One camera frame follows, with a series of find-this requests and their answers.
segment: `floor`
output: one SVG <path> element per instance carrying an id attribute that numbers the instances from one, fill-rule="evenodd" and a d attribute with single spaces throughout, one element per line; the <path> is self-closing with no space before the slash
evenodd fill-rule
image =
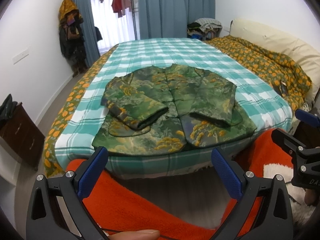
<path id="1" fill-rule="evenodd" d="M 80 78 L 81 76 L 73 78 L 45 113 L 38 125 L 45 135 Z M 26 216 L 32 187 L 36 176 L 41 173 L 44 173 L 42 163 L 39 164 L 37 172 L 25 164 L 20 168 L 15 194 L 15 222 L 17 231 L 23 238 L 26 238 Z M 215 228 L 220 224 L 230 199 L 214 168 L 181 176 L 118 180 L 118 182 L 168 213 L 205 228 Z M 70 230 L 77 233 L 64 201 L 59 199 L 59 203 Z"/>

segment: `light switch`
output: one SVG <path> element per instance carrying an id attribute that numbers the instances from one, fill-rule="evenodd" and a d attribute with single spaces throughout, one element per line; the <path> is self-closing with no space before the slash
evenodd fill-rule
<path id="1" fill-rule="evenodd" d="M 24 50 L 23 52 L 21 52 L 20 54 L 18 54 L 17 56 L 12 58 L 12 62 L 13 64 L 18 63 L 20 60 L 22 60 L 23 58 L 25 58 L 26 56 L 29 55 L 30 53 L 30 47 L 28 47 L 26 50 Z"/>

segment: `pile of clothes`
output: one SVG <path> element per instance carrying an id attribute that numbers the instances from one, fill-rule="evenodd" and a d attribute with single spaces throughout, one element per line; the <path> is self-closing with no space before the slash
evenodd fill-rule
<path id="1" fill-rule="evenodd" d="M 205 41 L 216 37 L 217 32 L 222 29 L 221 22 L 212 18 L 200 18 L 188 24 L 188 38 Z"/>
<path id="2" fill-rule="evenodd" d="M 125 9 L 129 8 L 130 12 L 132 10 L 130 0 L 112 0 L 111 7 L 113 12 L 118 14 L 118 18 L 125 15 Z"/>
<path id="3" fill-rule="evenodd" d="M 88 69 L 81 23 L 83 18 L 73 0 L 63 0 L 59 9 L 60 48 L 64 57 L 73 61 L 74 77 Z"/>

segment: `baseboard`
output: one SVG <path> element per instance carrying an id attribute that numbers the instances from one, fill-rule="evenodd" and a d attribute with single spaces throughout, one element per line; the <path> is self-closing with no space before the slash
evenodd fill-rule
<path id="1" fill-rule="evenodd" d="M 38 115 L 35 124 L 38 125 L 41 121 L 41 119 L 44 117 L 44 114 L 47 112 L 47 110 L 49 109 L 49 107 L 51 106 L 51 104 L 53 103 L 53 101 L 57 98 L 57 96 L 60 94 L 60 92 L 62 91 L 62 89 L 70 82 L 70 80 L 72 79 L 72 74 L 70 75 L 70 77 L 67 78 L 67 80 L 59 87 L 59 89 L 53 94 L 53 96 L 50 98 L 50 100 L 48 101 L 48 103 L 45 105 L 45 107 L 41 110 L 40 114 Z"/>

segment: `metal screw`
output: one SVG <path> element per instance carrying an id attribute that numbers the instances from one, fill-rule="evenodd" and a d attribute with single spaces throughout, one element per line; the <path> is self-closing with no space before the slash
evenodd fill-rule
<path id="1" fill-rule="evenodd" d="M 42 180 L 42 179 L 43 179 L 43 175 L 42 174 L 37 176 L 37 180 Z"/>
<path id="2" fill-rule="evenodd" d="M 73 171 L 67 171 L 66 177 L 71 178 L 75 173 Z"/>
<path id="3" fill-rule="evenodd" d="M 245 175 L 248 177 L 248 178 L 252 178 L 254 176 L 254 173 L 252 171 L 247 171 L 245 173 Z"/>
<path id="4" fill-rule="evenodd" d="M 277 180 L 283 180 L 283 177 L 282 177 L 280 174 L 277 174 L 277 175 L 276 175 L 276 179 L 277 179 Z"/>

